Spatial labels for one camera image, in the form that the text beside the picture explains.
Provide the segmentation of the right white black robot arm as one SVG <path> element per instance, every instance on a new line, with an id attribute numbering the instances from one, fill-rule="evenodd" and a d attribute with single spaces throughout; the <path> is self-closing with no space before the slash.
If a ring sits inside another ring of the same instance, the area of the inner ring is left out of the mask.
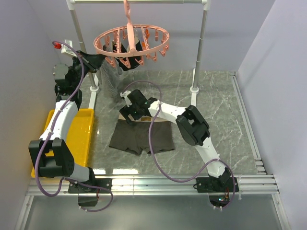
<path id="1" fill-rule="evenodd" d="M 236 189 L 236 181 L 230 167 L 220 159 L 211 139 L 209 124 L 194 105 L 178 107 L 162 102 L 160 99 L 146 97 L 140 90 L 125 91 L 120 94 L 126 105 L 120 109 L 121 115 L 128 124 L 131 118 L 138 120 L 143 116 L 152 118 L 148 132 L 149 148 L 152 153 L 152 133 L 155 120 L 164 119 L 177 125 L 184 141 L 195 147 L 205 163 L 200 172 L 205 168 L 208 171 L 209 181 L 214 192 L 224 192 L 225 189 Z"/>

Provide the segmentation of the pink round clip hanger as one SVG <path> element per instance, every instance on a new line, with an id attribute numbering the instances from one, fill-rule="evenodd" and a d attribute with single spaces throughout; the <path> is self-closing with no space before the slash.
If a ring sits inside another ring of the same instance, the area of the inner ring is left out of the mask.
<path id="1" fill-rule="evenodd" d="M 158 54 L 165 56 L 169 50 L 169 32 L 159 26 L 150 24 L 133 24 L 131 21 L 130 4 L 127 0 L 123 1 L 124 12 L 127 18 L 127 24 L 115 27 L 100 34 L 94 40 L 94 48 L 97 54 L 106 56 L 106 60 L 114 67 L 116 58 L 142 56 L 144 60 L 158 61 Z M 135 38 L 138 38 L 142 51 L 137 51 L 135 47 Z M 112 51 L 112 41 L 117 44 L 117 52 Z M 126 48 L 129 45 L 130 50 L 127 53 L 121 53 L 120 48 L 123 44 Z"/>

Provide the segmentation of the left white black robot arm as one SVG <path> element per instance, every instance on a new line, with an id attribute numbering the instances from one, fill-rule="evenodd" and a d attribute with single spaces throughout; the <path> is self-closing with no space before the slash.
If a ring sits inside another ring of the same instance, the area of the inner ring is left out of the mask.
<path id="1" fill-rule="evenodd" d="M 28 149 L 38 177 L 66 177 L 80 181 L 80 188 L 90 193 L 97 186 L 94 174 L 90 168 L 75 163 L 66 139 L 82 103 L 81 78 L 89 72 L 97 72 L 106 57 L 82 51 L 77 53 L 78 57 L 73 57 L 71 66 L 63 63 L 54 66 L 55 111 L 44 133 L 38 140 L 32 140 Z"/>

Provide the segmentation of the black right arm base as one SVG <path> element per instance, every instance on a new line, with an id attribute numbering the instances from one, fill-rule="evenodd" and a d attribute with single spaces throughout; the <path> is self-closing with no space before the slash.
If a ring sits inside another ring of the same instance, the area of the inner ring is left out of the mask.
<path id="1" fill-rule="evenodd" d="M 198 193 L 208 193 L 209 201 L 213 208 L 225 209 L 231 204 L 234 195 L 239 192 L 236 177 L 230 177 L 224 185 L 213 177 L 197 177 L 193 188 Z"/>

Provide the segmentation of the dark grey boxer briefs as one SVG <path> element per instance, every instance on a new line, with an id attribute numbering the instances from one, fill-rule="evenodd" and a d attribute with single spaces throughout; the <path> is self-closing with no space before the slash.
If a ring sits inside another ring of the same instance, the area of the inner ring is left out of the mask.
<path id="1" fill-rule="evenodd" d="M 149 127 L 151 117 L 142 117 L 129 125 L 120 115 L 116 123 L 109 147 L 134 155 L 141 155 L 143 151 L 151 154 L 149 145 Z M 173 142 L 171 122 L 157 118 L 151 132 L 151 143 L 154 153 L 172 151 L 175 149 Z"/>

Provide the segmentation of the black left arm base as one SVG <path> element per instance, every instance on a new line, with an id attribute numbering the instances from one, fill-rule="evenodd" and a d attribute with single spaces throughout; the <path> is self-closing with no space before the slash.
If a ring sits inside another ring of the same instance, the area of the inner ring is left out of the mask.
<path id="1" fill-rule="evenodd" d="M 78 194 L 78 206 L 85 212 L 99 212 L 107 209 L 113 202 L 114 195 L 111 191 L 112 179 L 99 178 L 95 179 L 94 184 L 80 183 L 76 180 L 69 179 L 69 194 Z M 98 204 L 101 194 L 110 194 L 110 201 L 101 208 L 94 209 Z"/>

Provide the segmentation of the grey striped underwear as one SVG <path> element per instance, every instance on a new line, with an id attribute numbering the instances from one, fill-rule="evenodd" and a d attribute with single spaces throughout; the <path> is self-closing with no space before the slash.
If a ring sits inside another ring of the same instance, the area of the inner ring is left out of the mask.
<path id="1" fill-rule="evenodd" d="M 115 67 L 113 67 L 105 58 L 100 69 L 97 71 L 96 76 L 98 82 L 103 86 L 106 94 L 111 98 L 115 99 L 118 96 L 118 86 L 120 82 L 120 75 L 122 74 L 122 69 L 115 61 Z"/>

